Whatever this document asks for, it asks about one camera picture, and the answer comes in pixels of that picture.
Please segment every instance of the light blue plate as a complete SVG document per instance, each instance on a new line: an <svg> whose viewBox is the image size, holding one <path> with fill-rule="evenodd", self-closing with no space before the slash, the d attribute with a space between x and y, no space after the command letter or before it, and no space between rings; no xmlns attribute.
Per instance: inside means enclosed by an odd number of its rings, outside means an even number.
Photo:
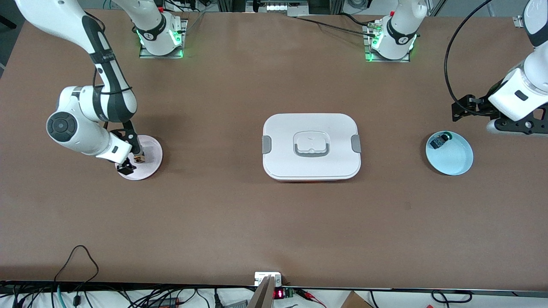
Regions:
<svg viewBox="0 0 548 308"><path fill-rule="evenodd" d="M434 149L430 142L437 136L449 132L453 136L441 147ZM444 130L437 132L428 138L426 142L426 158L441 173L448 175L461 175L472 167L474 153L466 139L457 133Z"/></svg>

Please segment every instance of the brown tabletop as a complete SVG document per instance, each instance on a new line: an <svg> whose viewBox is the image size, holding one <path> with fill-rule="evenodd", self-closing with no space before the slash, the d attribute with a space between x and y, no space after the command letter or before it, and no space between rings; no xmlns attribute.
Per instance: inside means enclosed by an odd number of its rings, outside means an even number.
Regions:
<svg viewBox="0 0 548 308"><path fill-rule="evenodd" d="M50 140L59 93L91 84L93 66L26 23L0 81L0 279L50 280L85 244L96 281L251 284L275 270L294 286L548 290L548 141L489 134L487 118L452 122L443 56L461 19L427 18L412 62L387 64L365 61L359 35L235 13L206 14L183 59L143 60L124 12L93 13L134 87L132 120L161 142L163 164L128 181ZM455 93L485 94L531 51L511 19L470 20L449 61ZM350 115L359 173L269 178L262 125L286 112ZM470 142L469 172L428 166L425 140L439 130ZM79 251L60 279L91 273Z"/></svg>

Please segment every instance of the blue cable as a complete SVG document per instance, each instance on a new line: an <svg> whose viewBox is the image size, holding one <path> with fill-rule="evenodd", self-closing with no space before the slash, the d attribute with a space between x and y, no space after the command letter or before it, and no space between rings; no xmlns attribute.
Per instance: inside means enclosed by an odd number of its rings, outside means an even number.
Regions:
<svg viewBox="0 0 548 308"><path fill-rule="evenodd" d="M61 306L63 306L63 308L67 308L67 306L65 305L65 302L63 301L63 298L61 297L61 286L57 286L57 297L59 298L59 301L61 302Z"/></svg>

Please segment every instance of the white plastic container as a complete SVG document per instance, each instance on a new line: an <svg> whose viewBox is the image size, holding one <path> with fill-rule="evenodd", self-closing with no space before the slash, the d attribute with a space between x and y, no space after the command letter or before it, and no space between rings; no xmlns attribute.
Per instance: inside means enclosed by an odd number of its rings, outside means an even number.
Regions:
<svg viewBox="0 0 548 308"><path fill-rule="evenodd" d="M335 181L361 166L356 122L342 113L279 113L262 129L262 166L279 181Z"/></svg>

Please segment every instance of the black circular joint cap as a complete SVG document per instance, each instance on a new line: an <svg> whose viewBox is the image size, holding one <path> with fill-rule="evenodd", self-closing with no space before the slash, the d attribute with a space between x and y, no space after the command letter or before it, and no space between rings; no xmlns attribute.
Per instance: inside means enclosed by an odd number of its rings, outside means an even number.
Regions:
<svg viewBox="0 0 548 308"><path fill-rule="evenodd" d="M48 119L48 134L58 142L67 142L76 133L78 125L73 115L60 111L52 114Z"/></svg>

